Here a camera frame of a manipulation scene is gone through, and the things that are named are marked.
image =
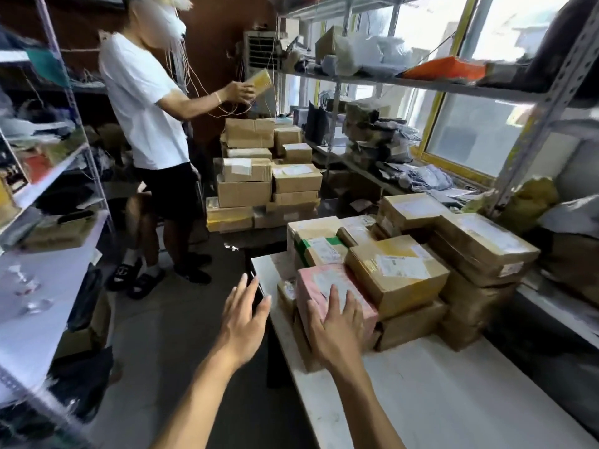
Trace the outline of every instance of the man in white t-shirt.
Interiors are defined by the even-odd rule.
[[[187,97],[149,51],[168,49],[171,40],[168,30],[156,21],[153,3],[124,0],[128,23],[102,43],[100,72],[131,144],[135,168],[152,192],[155,213],[165,220],[164,244],[175,272],[191,282],[207,284],[210,276],[198,266],[208,263],[210,256],[192,256],[187,251],[196,216],[197,172],[189,161],[182,120],[208,113],[226,101],[249,104],[255,93],[251,84],[231,82],[208,96]],[[132,286],[128,294],[133,299],[145,297],[165,275],[158,266],[158,238],[146,238],[142,240],[146,273],[137,277],[141,258],[135,251],[128,252],[115,273],[121,286]]]

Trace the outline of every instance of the white shelf surface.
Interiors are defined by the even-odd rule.
[[[405,78],[374,79],[368,77],[330,77],[328,75],[308,74],[302,72],[287,73],[300,77],[308,77],[329,82],[341,82],[356,85],[376,85],[379,83],[399,85],[400,87],[431,89],[444,93],[463,94],[464,96],[486,97],[488,99],[508,100],[512,102],[537,103],[545,97],[543,93],[526,93],[515,89],[476,87],[474,85],[462,85],[459,83],[446,82],[442,80],[414,80]]]
[[[29,61],[25,50],[0,50],[0,63],[22,63]]]
[[[599,348],[599,310],[570,296],[550,280],[533,271],[518,292],[560,323],[569,327],[595,348]]]
[[[289,278],[287,253],[252,259],[271,319],[320,448],[352,447],[327,371],[308,374],[291,324],[278,307]],[[599,443],[486,339],[454,353],[436,336],[414,340],[364,363],[385,413],[407,449],[597,449]]]
[[[19,316],[19,298],[2,296],[0,290],[0,366],[30,390],[44,383],[107,217],[108,211],[98,212],[92,232],[79,248],[35,254],[9,251],[0,257],[0,273],[19,262],[41,282],[35,297],[53,302],[45,312]],[[13,399],[0,384],[0,405]]]
[[[44,176],[41,180],[36,182],[35,184],[28,184],[24,188],[19,189],[19,191],[13,195],[14,203],[20,208],[20,211],[17,213],[15,217],[12,218],[4,226],[0,227],[0,234],[4,232],[17,218],[23,214],[28,207],[34,204],[34,202],[38,199],[40,195],[44,193],[46,189],[50,187],[50,185],[56,181],[58,178],[71,163],[75,160],[77,155],[87,148],[87,143],[81,145],[77,150],[75,150],[69,157],[64,159],[60,164],[54,167],[52,170],[48,172],[46,176]]]

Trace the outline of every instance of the gray floor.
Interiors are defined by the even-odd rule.
[[[109,387],[91,427],[109,449],[145,449],[168,420],[219,329],[226,296],[244,272],[242,251],[212,234],[199,251],[210,253],[207,287],[172,271],[143,301],[117,298],[115,357],[122,379]],[[168,256],[161,258],[168,264]],[[267,389],[266,340],[227,388],[209,448],[312,448],[313,436],[293,387]]]

